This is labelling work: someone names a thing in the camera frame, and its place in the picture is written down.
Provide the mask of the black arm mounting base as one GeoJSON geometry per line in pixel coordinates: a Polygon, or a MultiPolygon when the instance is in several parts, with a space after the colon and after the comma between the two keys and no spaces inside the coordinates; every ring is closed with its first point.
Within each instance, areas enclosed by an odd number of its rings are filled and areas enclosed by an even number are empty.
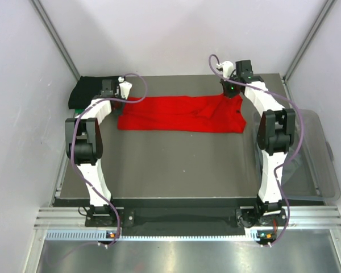
{"type": "MultiPolygon", "coordinates": [[[[242,235],[247,227],[241,226],[237,219],[238,209],[252,209],[254,206],[235,207],[231,201],[225,206],[203,204],[195,206],[165,206],[154,207],[125,206],[118,210],[118,225],[91,225],[87,227],[110,228],[120,227],[122,235],[242,235]]],[[[270,226],[273,228],[285,225],[286,213],[277,220],[256,226],[270,226]]]]}

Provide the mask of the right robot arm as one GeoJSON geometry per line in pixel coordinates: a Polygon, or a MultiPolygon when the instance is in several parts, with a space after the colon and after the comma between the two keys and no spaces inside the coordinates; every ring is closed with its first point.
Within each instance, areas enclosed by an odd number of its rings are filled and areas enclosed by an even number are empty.
{"type": "Polygon", "coordinates": [[[260,116],[256,142],[261,151],[263,166],[261,186],[252,209],[238,209],[238,222],[245,228],[255,224],[267,225],[284,216],[280,180],[282,164],[294,143],[296,112],[282,106],[260,76],[254,75],[250,60],[236,63],[217,63],[222,73],[223,93],[229,98],[243,94],[260,116]]]}

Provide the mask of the red t shirt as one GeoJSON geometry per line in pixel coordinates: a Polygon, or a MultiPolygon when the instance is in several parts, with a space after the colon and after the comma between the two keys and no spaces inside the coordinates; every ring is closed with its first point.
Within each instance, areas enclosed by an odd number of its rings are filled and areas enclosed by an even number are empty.
{"type": "Polygon", "coordinates": [[[197,133],[244,132],[243,99],[237,95],[158,96],[126,104],[118,119],[120,130],[165,130],[197,133]]]}

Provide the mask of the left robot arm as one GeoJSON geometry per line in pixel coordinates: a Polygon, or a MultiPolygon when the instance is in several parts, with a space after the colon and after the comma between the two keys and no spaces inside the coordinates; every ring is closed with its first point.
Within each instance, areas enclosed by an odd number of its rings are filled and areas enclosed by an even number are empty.
{"type": "Polygon", "coordinates": [[[111,202],[112,194],[102,170],[100,124],[127,101],[131,87],[122,76],[103,79],[99,93],[89,100],[88,106],[65,121],[66,155],[84,180],[90,196],[89,207],[85,209],[88,226],[119,224],[119,213],[111,202]]]}

